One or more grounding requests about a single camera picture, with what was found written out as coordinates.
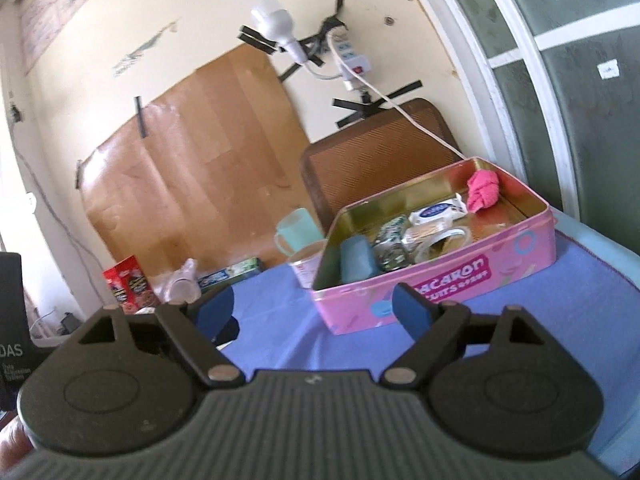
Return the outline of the person right hand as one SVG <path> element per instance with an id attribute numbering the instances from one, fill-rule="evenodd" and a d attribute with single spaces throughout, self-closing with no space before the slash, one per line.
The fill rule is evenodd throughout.
<path id="1" fill-rule="evenodd" d="M 12 418 L 0 432 L 0 470 L 6 472 L 32 452 L 32 442 L 18 417 Z"/>

